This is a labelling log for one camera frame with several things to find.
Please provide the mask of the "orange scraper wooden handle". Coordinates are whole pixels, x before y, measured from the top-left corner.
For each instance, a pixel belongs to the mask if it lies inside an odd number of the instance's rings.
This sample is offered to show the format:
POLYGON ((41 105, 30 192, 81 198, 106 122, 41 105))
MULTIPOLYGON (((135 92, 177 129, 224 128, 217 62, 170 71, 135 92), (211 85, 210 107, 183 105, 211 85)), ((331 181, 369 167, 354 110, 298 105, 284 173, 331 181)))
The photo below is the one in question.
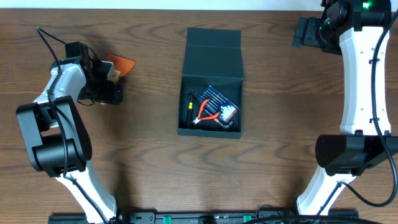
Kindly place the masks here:
POLYGON ((98 102, 102 105, 119 105, 122 102, 123 77, 133 69, 135 64, 134 60, 113 54, 109 54, 107 60, 100 63, 99 77, 104 80, 105 85, 98 102))

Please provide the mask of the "black yellow screwdriver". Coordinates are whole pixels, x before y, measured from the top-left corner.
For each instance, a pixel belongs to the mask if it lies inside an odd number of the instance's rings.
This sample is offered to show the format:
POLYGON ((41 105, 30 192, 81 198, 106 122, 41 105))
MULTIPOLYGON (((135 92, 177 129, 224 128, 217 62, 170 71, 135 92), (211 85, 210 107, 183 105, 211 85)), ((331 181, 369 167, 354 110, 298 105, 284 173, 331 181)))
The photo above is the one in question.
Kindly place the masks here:
POLYGON ((185 120, 186 128, 191 128, 192 127, 192 121, 193 121, 193 103, 192 103, 193 92, 194 92, 194 90, 191 89, 191 93, 189 94, 190 101, 189 101, 189 104, 188 104, 187 116, 186 116, 186 120, 185 120))

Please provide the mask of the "dark green box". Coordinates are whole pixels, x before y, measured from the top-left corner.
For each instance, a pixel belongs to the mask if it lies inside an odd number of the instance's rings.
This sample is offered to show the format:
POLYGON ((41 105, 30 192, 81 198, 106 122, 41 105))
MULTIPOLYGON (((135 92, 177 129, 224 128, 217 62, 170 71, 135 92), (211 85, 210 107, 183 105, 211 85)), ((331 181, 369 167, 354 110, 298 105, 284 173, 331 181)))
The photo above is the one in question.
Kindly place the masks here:
POLYGON ((240 31, 189 27, 180 87, 178 134, 239 139, 243 134, 243 80, 240 31), (229 129, 223 129, 214 121, 218 119, 219 113, 211 114, 205 108, 208 100, 202 103, 197 101, 197 96, 210 85, 239 108, 231 119, 233 125, 229 129), (191 89, 194 90, 193 121, 192 127, 186 128, 191 89))

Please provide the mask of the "blue precision screwdriver case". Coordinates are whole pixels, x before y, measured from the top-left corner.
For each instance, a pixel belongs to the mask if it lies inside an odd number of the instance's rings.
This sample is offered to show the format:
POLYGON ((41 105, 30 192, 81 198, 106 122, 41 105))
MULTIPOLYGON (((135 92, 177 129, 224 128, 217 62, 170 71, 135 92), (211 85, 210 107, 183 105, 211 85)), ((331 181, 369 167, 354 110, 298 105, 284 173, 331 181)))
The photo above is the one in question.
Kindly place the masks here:
POLYGON ((224 123, 231 121, 239 108, 211 85, 197 96, 197 101, 202 103, 208 100, 205 108, 211 113, 219 113, 218 119, 224 123))

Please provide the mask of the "small hammer orange label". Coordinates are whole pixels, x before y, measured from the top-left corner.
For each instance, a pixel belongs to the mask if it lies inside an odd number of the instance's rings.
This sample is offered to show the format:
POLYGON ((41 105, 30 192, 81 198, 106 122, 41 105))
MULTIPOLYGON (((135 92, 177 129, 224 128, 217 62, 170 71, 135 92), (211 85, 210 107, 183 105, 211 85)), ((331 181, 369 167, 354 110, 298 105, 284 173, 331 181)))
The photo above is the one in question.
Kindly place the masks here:
POLYGON ((218 123, 223 129, 229 129, 232 125, 233 125, 233 121, 230 120, 228 123, 224 124, 223 122, 221 122, 219 119, 214 119, 214 121, 216 123, 218 123))

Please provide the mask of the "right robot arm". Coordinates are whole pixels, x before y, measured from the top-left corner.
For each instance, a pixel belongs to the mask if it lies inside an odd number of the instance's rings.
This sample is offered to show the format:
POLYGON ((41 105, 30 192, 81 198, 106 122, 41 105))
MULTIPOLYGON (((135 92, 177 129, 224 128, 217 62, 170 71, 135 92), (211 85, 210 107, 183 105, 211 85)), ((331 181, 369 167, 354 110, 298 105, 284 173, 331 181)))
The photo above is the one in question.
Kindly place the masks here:
POLYGON ((390 1, 323 0, 321 5, 321 17, 298 20, 293 46, 343 58, 343 115, 338 134, 318 137, 317 169, 296 206, 300 215, 326 216, 366 169, 384 161, 394 165, 397 138, 386 110, 385 57, 397 13, 390 1))

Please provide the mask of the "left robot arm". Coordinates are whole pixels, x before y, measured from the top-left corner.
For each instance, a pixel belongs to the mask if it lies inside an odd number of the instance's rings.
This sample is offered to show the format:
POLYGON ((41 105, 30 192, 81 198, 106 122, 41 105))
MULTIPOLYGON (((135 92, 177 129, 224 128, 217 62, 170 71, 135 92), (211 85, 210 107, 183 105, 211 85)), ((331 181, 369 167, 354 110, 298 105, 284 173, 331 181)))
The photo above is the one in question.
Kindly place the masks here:
POLYGON ((76 104, 82 100, 119 105, 122 88, 109 80, 114 65, 81 42, 65 44, 65 59, 33 103, 16 110, 32 167, 62 183, 83 208, 87 223, 127 223, 118 201, 99 180, 92 145, 76 104))

